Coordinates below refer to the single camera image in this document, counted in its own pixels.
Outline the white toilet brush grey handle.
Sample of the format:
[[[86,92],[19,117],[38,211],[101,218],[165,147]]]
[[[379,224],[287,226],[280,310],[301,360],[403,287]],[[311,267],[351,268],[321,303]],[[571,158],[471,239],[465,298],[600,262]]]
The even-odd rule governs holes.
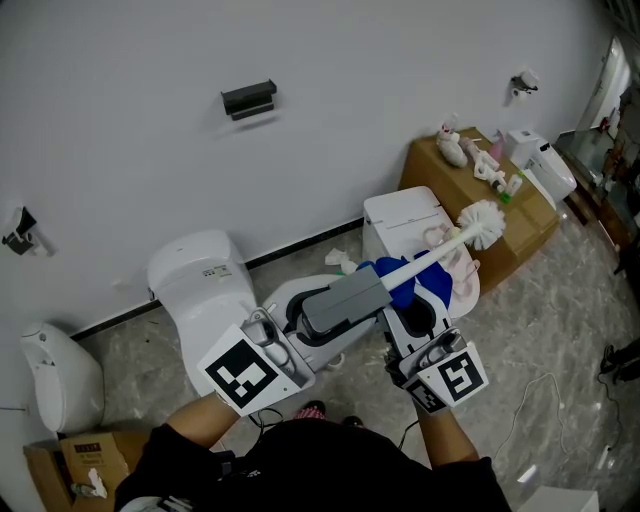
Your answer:
[[[456,227],[459,229],[456,236],[414,260],[420,260],[426,269],[460,245],[486,250],[503,236],[506,215],[496,202],[481,200],[460,212]],[[354,273],[331,283],[326,290],[304,299],[302,313],[313,336],[324,335],[344,324],[356,324],[391,304],[391,297],[381,286],[374,263],[364,263]]]

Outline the crumpled white tissue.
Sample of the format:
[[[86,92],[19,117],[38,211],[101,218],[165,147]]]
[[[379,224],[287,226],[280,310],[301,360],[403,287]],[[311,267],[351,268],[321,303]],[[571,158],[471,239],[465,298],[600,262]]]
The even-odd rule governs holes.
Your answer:
[[[338,267],[343,275],[350,275],[358,268],[358,264],[346,252],[337,248],[331,249],[326,254],[324,262],[326,266]]]

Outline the crumpled cardboard box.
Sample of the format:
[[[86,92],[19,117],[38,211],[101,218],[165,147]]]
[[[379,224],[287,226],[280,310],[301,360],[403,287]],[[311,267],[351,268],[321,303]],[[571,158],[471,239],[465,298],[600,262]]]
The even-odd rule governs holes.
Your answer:
[[[47,512],[113,512],[115,491],[135,469],[148,431],[83,434],[43,441],[23,448],[27,467]],[[75,496],[70,485],[90,485],[88,471],[96,468],[108,498]]]

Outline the white glossy fixture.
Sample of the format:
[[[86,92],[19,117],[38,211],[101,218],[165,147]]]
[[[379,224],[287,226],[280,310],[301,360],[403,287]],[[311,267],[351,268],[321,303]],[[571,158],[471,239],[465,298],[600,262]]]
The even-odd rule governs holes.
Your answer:
[[[518,512],[600,512],[598,493],[541,486]]]

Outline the blue cleaning cloth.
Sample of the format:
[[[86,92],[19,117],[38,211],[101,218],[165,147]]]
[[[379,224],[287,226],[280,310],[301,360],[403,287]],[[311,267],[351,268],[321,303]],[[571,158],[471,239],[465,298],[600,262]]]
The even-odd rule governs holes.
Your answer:
[[[415,296],[415,276],[425,268],[420,260],[385,256],[375,261],[374,268],[381,286],[391,297],[391,305],[397,309],[408,308]]]

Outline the white door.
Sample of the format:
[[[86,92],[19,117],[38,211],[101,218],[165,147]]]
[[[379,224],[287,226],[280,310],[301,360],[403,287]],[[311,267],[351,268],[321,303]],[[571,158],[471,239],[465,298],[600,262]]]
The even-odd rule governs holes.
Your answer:
[[[619,105],[620,95],[631,80],[631,68],[624,47],[617,36],[611,40],[594,91],[578,122],[576,131],[598,127]]]

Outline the large cardboard box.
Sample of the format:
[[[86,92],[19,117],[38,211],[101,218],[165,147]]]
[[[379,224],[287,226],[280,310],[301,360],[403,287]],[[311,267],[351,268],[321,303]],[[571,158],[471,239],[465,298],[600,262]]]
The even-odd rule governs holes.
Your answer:
[[[489,249],[470,254],[479,260],[480,293],[494,289],[525,263],[559,226],[559,216],[547,199],[524,179],[509,203],[501,201],[485,181],[473,176],[473,166],[456,168],[441,155],[435,136],[418,138],[409,145],[399,188],[431,189],[451,220],[479,200],[493,200],[505,214],[503,236]]]

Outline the small black paper holder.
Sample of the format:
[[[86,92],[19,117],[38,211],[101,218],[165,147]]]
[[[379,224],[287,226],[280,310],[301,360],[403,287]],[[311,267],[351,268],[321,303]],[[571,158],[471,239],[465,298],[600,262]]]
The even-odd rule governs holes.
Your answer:
[[[522,102],[539,90],[539,78],[530,69],[513,76],[510,80],[511,96],[514,101]]]

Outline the dark raised platform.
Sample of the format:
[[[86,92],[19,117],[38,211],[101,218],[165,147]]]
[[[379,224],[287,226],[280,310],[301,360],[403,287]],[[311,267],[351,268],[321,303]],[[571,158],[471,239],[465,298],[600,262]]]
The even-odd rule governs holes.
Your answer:
[[[614,140],[597,128],[561,134],[554,148],[568,165],[577,182],[571,199],[589,207],[592,216],[604,227],[619,249],[629,246],[640,234],[635,216],[640,213],[640,175],[629,184],[607,178],[605,163]]]

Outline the person's right forearm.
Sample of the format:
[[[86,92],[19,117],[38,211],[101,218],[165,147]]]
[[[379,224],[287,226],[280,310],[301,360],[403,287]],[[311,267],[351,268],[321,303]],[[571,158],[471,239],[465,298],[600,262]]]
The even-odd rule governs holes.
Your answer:
[[[475,446],[450,410],[428,415],[419,405],[415,408],[432,468],[480,459]]]

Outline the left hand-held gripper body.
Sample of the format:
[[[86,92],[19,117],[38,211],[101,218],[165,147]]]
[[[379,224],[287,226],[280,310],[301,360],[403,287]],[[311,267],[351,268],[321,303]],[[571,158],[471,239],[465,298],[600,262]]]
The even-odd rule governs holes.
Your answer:
[[[231,325],[197,369],[229,407],[245,417],[298,394],[315,373],[263,308]]]

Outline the black wall shelf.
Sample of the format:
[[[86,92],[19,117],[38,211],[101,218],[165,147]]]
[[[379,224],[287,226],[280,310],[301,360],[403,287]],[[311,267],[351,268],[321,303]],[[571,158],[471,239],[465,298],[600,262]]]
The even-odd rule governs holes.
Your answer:
[[[232,121],[272,111],[277,85],[272,80],[222,92],[224,110]]]

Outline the white wall-mounted urinal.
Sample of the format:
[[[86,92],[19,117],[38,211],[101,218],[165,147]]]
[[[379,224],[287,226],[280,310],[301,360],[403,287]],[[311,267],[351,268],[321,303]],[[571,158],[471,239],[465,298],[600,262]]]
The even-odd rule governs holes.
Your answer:
[[[104,414],[104,377],[95,358],[45,322],[26,327],[20,346],[34,379],[43,424],[65,435],[97,427]]]

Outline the white tankless toilet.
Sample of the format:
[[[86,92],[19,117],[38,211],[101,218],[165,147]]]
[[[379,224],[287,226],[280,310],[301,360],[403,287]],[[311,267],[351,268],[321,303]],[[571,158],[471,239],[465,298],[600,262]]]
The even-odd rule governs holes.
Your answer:
[[[455,226],[434,193],[413,187],[364,201],[362,258],[375,261],[389,256],[412,261],[427,251],[423,232],[445,223]]]

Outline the white square-tank toilet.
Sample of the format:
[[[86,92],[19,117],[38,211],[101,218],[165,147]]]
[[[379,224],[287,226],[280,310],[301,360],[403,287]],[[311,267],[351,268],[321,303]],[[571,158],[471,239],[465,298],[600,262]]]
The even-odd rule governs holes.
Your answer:
[[[531,130],[518,129],[507,132],[505,141],[505,154],[509,160],[519,169],[519,171],[527,178],[527,180],[538,190],[538,192],[547,200],[553,209],[556,204],[549,192],[540,183],[531,169],[527,166],[531,155],[535,149],[536,143],[540,136]]]

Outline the person in black shirt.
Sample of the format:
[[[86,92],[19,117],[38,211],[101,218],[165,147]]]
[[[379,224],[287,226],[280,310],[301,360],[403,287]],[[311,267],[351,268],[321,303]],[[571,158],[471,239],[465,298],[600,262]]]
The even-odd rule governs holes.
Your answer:
[[[429,469],[386,437],[320,419],[269,430],[244,456],[154,429],[114,512],[511,512],[488,457]]]

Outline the person's left forearm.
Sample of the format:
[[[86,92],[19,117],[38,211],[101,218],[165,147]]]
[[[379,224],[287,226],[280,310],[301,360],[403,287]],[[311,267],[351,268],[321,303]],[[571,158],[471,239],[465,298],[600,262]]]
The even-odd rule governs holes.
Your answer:
[[[184,438],[211,449],[239,419],[233,408],[211,393],[181,407],[166,423]]]

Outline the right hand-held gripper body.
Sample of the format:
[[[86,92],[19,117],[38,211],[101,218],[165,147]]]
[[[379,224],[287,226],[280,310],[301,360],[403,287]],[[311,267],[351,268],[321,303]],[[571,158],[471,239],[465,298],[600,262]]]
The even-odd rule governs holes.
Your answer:
[[[457,328],[434,339],[386,333],[385,368],[394,385],[428,415],[450,410],[488,385],[476,346]]]

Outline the white bottle green cap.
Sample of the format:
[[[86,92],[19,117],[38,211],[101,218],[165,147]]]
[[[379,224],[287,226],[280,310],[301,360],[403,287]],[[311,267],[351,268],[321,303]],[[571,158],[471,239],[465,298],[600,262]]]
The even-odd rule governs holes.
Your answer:
[[[507,182],[505,190],[501,193],[501,200],[505,203],[509,203],[517,194],[522,184],[523,175],[520,172],[513,174]]]

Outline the white elongated toilet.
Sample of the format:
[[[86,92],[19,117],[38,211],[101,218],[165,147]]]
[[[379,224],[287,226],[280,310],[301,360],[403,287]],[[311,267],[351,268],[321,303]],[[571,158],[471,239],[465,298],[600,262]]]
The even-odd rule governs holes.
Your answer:
[[[257,306],[239,251],[222,230],[190,234],[152,256],[147,281],[176,326],[192,386],[200,396],[211,393],[197,364],[230,325],[241,324]]]

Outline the black toilet paper holder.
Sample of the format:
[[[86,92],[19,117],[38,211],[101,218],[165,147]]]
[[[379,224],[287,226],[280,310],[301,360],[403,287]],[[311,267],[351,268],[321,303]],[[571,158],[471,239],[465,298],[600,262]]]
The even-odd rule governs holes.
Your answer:
[[[0,244],[18,256],[52,257],[57,252],[25,206],[17,207],[0,230]]]

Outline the blue towel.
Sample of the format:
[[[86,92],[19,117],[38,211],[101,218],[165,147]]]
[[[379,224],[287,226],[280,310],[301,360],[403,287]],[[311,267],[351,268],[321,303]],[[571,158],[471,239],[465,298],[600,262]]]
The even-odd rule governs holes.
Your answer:
[[[417,275],[421,286],[437,296],[446,308],[449,307],[453,292],[453,278],[438,263],[434,262]]]

